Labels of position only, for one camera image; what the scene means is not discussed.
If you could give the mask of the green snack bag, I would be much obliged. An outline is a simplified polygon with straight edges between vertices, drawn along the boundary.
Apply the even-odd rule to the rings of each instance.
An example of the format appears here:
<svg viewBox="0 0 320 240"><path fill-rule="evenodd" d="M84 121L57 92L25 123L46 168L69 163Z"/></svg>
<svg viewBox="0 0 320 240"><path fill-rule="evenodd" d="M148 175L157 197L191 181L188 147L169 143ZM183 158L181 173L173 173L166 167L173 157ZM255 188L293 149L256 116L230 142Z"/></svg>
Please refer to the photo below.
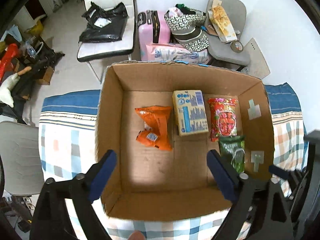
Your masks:
<svg viewBox="0 0 320 240"><path fill-rule="evenodd" d="M219 137L220 155L238 172L245 169L245 136Z"/></svg>

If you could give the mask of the grey padded chair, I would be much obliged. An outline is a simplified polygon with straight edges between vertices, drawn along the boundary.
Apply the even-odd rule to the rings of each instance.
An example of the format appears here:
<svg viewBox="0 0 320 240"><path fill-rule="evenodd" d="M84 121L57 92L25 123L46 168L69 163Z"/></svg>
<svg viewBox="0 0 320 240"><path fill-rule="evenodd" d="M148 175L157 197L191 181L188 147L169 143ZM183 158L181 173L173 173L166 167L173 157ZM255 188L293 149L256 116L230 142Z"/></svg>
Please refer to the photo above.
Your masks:
<svg viewBox="0 0 320 240"><path fill-rule="evenodd" d="M14 196L39 194L44 185L39 154L39 129L1 122L1 159L4 189Z"/></svg>

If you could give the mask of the red snack bag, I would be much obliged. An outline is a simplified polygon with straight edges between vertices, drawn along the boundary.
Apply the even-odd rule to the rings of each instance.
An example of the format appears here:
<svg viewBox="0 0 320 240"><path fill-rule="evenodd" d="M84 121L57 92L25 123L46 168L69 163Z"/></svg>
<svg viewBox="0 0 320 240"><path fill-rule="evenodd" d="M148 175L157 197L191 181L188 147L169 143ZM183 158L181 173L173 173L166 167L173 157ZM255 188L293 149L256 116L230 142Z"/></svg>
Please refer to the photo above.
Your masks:
<svg viewBox="0 0 320 240"><path fill-rule="evenodd" d="M211 117L211 141L215 142L219 137L236 136L235 107L238 104L238 100L235 98L209 98L207 102Z"/></svg>

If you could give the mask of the plaid checkered blanket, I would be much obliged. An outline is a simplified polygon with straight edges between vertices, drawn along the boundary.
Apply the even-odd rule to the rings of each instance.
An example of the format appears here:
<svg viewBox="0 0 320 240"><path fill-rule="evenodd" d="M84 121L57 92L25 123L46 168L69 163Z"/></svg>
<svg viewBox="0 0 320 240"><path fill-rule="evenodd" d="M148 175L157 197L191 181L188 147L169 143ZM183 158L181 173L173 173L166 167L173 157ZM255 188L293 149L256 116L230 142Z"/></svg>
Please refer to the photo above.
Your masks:
<svg viewBox="0 0 320 240"><path fill-rule="evenodd" d="M308 143L297 94L292 87L267 85L274 129L274 164L286 169L303 169L307 164ZM48 97L39 123L39 155L44 178L70 180L86 173L95 163L95 122L99 90L84 90ZM127 239L134 231L146 239L211 239L227 211L173 222L145 222L107 217L102 203L93 209L113 239Z"/></svg>

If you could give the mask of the orange snack bag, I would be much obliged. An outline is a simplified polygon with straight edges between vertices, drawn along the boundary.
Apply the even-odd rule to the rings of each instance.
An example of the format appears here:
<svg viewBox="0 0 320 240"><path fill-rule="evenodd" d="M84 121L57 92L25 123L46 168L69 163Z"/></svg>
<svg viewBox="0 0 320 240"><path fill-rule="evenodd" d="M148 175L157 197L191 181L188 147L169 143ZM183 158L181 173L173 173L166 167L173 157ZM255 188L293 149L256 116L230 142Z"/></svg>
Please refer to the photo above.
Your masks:
<svg viewBox="0 0 320 240"><path fill-rule="evenodd" d="M168 136L168 122L172 107L151 106L135 108L135 113L144 121L146 127L140 131L136 141L146 147L154 147L163 151L171 151Z"/></svg>

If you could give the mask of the brown cardboard box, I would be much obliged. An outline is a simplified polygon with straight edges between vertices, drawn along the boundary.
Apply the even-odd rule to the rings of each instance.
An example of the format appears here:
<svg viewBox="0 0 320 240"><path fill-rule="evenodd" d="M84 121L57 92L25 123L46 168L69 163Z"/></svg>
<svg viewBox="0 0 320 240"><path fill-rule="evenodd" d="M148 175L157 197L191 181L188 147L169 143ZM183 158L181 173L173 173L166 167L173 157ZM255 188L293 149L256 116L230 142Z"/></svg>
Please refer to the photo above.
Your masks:
<svg viewBox="0 0 320 240"><path fill-rule="evenodd" d="M173 147L162 151L136 141L144 122L136 108L172 106L176 90L200 90L205 98L237 98L238 131L245 137L245 171L267 181L273 164L274 132L263 82L240 72L195 64L130 62L108 67L95 129L96 158L108 150L117 165L101 202L114 218L173 221L227 209L207 167L207 153L219 148L208 133L178 135L173 116L168 135Z"/></svg>

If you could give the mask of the white goose plush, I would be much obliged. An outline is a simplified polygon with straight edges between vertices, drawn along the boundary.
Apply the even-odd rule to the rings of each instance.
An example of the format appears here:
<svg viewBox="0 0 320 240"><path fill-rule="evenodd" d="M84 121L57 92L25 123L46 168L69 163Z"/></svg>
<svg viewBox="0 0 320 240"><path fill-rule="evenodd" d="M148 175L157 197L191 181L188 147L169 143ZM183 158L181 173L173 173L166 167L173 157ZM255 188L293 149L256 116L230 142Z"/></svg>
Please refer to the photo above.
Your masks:
<svg viewBox="0 0 320 240"><path fill-rule="evenodd" d="M21 76L26 74L29 71L31 71L31 66L27 66L23 70L10 75L2 82L0 87L1 103L4 103L11 108L14 108L14 100L13 100L13 97L11 96L11 91L17 85Z"/></svg>

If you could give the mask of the grey office chair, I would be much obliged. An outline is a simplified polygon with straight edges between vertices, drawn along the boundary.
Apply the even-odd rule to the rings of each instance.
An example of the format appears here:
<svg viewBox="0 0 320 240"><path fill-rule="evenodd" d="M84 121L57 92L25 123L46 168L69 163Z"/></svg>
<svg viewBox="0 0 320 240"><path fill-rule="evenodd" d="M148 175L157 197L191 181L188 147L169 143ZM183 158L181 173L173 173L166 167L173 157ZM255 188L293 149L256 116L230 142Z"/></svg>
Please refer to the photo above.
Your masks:
<svg viewBox="0 0 320 240"><path fill-rule="evenodd" d="M246 7L240 0L208 1L204 27L208 53L214 59L240 66L250 63L249 54L240 42L246 15Z"/></svg>

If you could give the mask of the red plastic bag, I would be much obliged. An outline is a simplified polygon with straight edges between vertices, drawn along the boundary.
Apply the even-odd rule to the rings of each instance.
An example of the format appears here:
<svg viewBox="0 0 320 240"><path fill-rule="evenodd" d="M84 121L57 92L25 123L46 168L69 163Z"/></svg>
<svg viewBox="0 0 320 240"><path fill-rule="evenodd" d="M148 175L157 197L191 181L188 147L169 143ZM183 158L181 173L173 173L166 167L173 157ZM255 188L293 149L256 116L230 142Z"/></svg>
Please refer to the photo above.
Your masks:
<svg viewBox="0 0 320 240"><path fill-rule="evenodd" d="M0 78L3 80L3 76L7 71L13 71L14 67L11 63L12 59L19 54L19 49L17 44L12 43L8 46L4 56L1 59L0 65Z"/></svg>

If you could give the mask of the yellow chips bag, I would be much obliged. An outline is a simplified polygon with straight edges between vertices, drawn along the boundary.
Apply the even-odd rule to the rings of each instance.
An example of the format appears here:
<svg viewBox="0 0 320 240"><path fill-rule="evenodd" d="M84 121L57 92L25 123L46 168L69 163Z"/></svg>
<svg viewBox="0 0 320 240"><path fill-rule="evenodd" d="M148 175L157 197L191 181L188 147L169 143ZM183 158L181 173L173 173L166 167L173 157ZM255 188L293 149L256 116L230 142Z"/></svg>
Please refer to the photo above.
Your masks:
<svg viewBox="0 0 320 240"><path fill-rule="evenodd" d="M221 42L229 43L237 40L231 21L222 6L212 7L208 15Z"/></svg>

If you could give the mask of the floral pink pillow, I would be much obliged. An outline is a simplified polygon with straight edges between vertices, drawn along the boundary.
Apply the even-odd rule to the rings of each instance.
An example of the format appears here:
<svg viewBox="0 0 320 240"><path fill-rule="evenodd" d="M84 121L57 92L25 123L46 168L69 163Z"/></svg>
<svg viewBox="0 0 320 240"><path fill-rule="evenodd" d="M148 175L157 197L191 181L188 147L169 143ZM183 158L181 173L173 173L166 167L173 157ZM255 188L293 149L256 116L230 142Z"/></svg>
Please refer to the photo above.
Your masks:
<svg viewBox="0 0 320 240"><path fill-rule="evenodd" d="M188 51L180 44L174 43L151 43L145 45L141 51L142 61L183 61L187 63L207 64L211 57L208 50L200 52Z"/></svg>

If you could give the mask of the black white patterned bag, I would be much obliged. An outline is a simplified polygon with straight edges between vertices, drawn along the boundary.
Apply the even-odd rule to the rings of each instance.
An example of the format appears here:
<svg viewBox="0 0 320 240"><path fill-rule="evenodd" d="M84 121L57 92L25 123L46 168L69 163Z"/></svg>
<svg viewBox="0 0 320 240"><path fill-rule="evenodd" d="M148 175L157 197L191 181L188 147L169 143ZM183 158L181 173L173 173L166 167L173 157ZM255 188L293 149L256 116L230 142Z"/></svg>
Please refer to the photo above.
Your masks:
<svg viewBox="0 0 320 240"><path fill-rule="evenodd" d="M188 51L199 52L208 48L209 40L202 29L206 14L196 9L171 7L164 19L175 40Z"/></svg>

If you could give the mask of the black plastic bag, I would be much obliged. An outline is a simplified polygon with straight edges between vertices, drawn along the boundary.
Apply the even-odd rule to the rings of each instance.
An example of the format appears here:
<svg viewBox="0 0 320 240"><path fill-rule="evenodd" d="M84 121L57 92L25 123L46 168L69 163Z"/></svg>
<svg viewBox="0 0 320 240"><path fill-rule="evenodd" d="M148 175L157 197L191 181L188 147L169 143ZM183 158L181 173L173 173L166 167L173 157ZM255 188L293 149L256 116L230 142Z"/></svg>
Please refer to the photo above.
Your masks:
<svg viewBox="0 0 320 240"><path fill-rule="evenodd" d="M81 17L87 21L86 29L79 37L82 43L120 41L129 18L123 2L110 10L91 2L91 7Z"/></svg>

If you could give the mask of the pink suitcase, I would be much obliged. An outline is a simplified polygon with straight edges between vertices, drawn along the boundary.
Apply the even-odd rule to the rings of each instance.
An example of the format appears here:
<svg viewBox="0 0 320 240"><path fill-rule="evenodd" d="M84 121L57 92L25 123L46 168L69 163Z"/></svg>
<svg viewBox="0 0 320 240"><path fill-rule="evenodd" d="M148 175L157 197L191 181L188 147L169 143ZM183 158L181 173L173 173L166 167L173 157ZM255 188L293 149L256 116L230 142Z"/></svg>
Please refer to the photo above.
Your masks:
<svg viewBox="0 0 320 240"><path fill-rule="evenodd" d="M147 10L138 14L137 27L142 61L148 61L147 45L169 43L170 41L171 31L164 15L164 11L158 10Z"/></svg>

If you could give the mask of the white leather chair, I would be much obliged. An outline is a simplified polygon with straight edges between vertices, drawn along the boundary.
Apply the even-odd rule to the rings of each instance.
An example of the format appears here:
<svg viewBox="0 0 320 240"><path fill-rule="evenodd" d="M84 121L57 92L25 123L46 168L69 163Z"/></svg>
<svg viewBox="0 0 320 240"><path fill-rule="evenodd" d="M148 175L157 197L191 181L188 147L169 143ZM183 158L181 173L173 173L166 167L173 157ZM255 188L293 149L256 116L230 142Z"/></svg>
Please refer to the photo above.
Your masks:
<svg viewBox="0 0 320 240"><path fill-rule="evenodd" d="M86 11L82 17L86 29L79 37L77 60L85 62L96 79L91 62L114 56L128 56L135 48L136 0L84 0Z"/></svg>

